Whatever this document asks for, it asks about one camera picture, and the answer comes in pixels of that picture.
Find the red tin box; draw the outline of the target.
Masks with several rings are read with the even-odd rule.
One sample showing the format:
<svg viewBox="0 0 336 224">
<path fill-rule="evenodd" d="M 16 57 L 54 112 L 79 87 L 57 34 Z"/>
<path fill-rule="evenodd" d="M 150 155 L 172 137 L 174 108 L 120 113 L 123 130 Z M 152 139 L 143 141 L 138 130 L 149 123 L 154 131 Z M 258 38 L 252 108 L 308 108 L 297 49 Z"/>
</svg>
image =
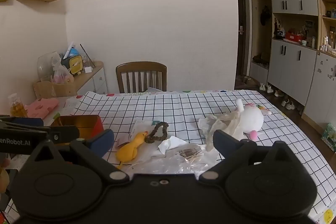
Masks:
<svg viewBox="0 0 336 224">
<path fill-rule="evenodd" d="M 59 116 L 52 122 L 51 127 L 54 126 L 76 126 L 79 130 L 79 137 L 84 139 L 90 139 L 104 131 L 98 115 Z"/>
</svg>

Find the white gauze cloth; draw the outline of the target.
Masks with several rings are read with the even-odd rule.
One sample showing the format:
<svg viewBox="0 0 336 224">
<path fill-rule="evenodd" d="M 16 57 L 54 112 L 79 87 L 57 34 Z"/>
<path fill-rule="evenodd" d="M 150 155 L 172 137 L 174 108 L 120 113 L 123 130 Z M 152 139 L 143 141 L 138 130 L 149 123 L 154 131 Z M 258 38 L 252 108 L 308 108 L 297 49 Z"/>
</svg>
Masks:
<svg viewBox="0 0 336 224">
<path fill-rule="evenodd" d="M 239 114 L 237 111 L 229 114 L 222 114 L 220 116 L 209 114 L 205 118 L 200 118 L 198 120 L 198 128 L 201 130 L 202 135 L 206 138 L 206 151 L 210 152 L 214 148 L 213 136 L 216 130 L 222 130 L 240 141 L 236 136 L 238 122 Z"/>
</svg>

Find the white plush unicorn toy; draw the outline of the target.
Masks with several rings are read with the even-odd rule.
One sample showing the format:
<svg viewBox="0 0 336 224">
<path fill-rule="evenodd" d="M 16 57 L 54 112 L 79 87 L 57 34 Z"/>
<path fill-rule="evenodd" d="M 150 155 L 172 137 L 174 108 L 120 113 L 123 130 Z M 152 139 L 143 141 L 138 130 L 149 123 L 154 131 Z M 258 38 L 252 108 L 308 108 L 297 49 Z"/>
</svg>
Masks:
<svg viewBox="0 0 336 224">
<path fill-rule="evenodd" d="M 249 139 L 256 141 L 257 132 L 261 130 L 264 123 L 264 116 L 271 115 L 272 112 L 253 103 L 244 105 L 240 98 L 235 103 L 239 114 L 239 122 L 236 128 L 237 138 L 241 140 L 244 135 L 247 135 Z"/>
</svg>

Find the brown hair scrunchie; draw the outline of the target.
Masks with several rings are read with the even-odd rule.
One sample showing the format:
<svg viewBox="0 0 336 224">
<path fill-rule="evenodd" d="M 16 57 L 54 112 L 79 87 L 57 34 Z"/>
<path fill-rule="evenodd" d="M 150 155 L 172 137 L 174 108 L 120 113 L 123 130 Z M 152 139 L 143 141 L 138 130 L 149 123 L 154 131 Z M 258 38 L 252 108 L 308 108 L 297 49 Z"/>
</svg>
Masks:
<svg viewBox="0 0 336 224">
<path fill-rule="evenodd" d="M 169 124 L 166 122 L 159 122 L 155 125 L 153 131 L 145 137 L 145 143 L 151 144 L 155 141 L 164 141 L 167 139 L 167 129 Z"/>
</svg>

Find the white tissue paper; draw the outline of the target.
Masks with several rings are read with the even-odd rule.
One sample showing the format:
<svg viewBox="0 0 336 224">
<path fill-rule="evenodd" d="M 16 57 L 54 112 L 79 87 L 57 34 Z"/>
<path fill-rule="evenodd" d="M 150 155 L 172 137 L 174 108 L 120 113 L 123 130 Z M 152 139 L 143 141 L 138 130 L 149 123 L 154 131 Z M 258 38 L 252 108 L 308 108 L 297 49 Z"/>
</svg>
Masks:
<svg viewBox="0 0 336 224">
<path fill-rule="evenodd" d="M 166 151 L 170 150 L 170 149 L 175 149 L 178 147 L 181 147 L 183 145 L 186 145 L 187 142 L 179 139 L 176 136 L 171 136 L 166 140 L 163 140 L 160 145 L 158 146 L 158 150 L 160 151 L 160 153 L 162 155 L 164 155 L 166 153 Z"/>
</svg>

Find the clear plastic bag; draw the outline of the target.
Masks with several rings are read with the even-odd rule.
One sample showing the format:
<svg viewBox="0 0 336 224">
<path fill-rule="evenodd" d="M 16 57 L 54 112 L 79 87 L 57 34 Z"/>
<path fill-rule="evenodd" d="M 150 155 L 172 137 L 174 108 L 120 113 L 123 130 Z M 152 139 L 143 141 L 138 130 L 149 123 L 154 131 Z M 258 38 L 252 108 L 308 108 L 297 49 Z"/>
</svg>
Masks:
<svg viewBox="0 0 336 224">
<path fill-rule="evenodd" d="M 143 145 L 139 155 L 122 170 L 134 174 L 194 174 L 199 176 L 222 159 L 221 154 L 212 149 L 206 151 L 205 144 L 187 143 L 170 149 L 164 155 L 158 150 L 159 144 Z"/>
</svg>

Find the yellow drink bottle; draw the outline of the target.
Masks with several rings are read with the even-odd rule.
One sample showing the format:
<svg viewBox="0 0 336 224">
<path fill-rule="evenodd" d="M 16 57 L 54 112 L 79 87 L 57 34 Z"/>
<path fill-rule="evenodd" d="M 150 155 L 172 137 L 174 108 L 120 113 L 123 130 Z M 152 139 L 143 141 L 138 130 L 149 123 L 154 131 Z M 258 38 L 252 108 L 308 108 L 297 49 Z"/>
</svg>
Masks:
<svg viewBox="0 0 336 224">
<path fill-rule="evenodd" d="M 27 118 L 27 111 L 17 93 L 8 96 L 10 105 L 10 114 L 12 117 Z"/>
</svg>

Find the wooden side cabinet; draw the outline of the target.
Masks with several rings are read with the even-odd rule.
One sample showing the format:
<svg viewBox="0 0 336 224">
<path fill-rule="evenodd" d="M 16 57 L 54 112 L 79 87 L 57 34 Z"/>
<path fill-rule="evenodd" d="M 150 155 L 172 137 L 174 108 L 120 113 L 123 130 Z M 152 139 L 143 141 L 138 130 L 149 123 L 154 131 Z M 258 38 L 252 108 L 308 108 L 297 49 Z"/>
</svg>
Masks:
<svg viewBox="0 0 336 224">
<path fill-rule="evenodd" d="M 104 63 L 96 61 L 95 65 L 93 72 L 75 76 L 74 82 L 69 84 L 53 84 L 49 81 L 34 83 L 36 98 L 84 96 L 87 92 L 108 94 Z"/>
</svg>

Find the checkered tablecloth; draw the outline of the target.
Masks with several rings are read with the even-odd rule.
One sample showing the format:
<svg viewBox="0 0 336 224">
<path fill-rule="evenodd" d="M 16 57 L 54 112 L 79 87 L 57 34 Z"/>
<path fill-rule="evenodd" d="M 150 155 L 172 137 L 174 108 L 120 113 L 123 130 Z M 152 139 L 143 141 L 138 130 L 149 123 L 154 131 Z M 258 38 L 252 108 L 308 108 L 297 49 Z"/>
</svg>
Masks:
<svg viewBox="0 0 336 224">
<path fill-rule="evenodd" d="M 191 144 L 206 142 L 213 123 L 235 110 L 235 100 L 265 106 L 257 91 L 121 94 L 88 92 L 72 115 L 97 114 L 117 136 L 163 121 L 168 134 Z M 15 180 L 18 223 L 319 223 L 335 209 L 335 173 L 313 143 L 277 108 L 257 141 L 234 143 L 215 134 L 215 179 L 193 174 L 136 174 L 115 181 L 117 161 L 96 159 L 73 143 L 73 163 L 29 161 Z M 33 171 L 67 167 L 81 179 L 76 193 L 42 196 Z"/>
</svg>

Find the plastic bag of items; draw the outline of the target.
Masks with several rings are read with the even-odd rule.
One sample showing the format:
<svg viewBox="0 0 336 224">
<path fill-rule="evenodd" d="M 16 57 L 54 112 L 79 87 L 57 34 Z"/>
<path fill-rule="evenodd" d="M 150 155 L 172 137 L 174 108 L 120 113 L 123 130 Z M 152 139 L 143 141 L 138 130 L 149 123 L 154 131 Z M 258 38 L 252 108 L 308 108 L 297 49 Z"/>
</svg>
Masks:
<svg viewBox="0 0 336 224">
<path fill-rule="evenodd" d="M 69 84 L 74 82 L 73 75 L 71 75 L 69 70 L 62 65 L 61 58 L 57 52 L 52 53 L 51 65 L 54 71 L 52 76 L 52 82 L 54 84 Z"/>
</svg>

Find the wooden chair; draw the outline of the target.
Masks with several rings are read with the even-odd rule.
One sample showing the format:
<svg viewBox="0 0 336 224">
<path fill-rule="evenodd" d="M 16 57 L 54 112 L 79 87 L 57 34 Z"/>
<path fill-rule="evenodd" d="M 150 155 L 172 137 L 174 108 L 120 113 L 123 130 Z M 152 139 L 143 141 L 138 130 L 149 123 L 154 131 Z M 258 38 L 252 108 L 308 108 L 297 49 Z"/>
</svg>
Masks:
<svg viewBox="0 0 336 224">
<path fill-rule="evenodd" d="M 133 61 L 116 67 L 120 93 L 142 93 L 148 88 L 167 91 L 167 66 L 154 61 Z"/>
</svg>

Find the yellow alarm clock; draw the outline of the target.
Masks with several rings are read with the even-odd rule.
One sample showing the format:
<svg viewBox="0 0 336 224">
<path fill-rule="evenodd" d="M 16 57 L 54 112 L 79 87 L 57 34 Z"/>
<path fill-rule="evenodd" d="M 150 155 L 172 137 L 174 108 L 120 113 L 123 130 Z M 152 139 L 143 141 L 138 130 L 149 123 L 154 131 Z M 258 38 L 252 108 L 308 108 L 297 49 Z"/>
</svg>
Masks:
<svg viewBox="0 0 336 224">
<path fill-rule="evenodd" d="M 83 60 L 80 55 L 62 59 L 61 64 L 64 65 L 73 76 L 80 73 L 83 69 Z"/>
</svg>

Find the white wall cabinets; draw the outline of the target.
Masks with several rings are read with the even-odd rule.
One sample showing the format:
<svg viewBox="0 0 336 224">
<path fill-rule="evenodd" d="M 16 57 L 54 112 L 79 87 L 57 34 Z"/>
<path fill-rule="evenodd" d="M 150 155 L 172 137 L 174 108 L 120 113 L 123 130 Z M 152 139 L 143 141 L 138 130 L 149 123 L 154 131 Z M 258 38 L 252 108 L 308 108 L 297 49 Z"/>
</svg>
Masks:
<svg viewBox="0 0 336 224">
<path fill-rule="evenodd" d="M 303 107 L 322 132 L 335 122 L 335 0 L 252 0 L 249 74 Z"/>
</svg>

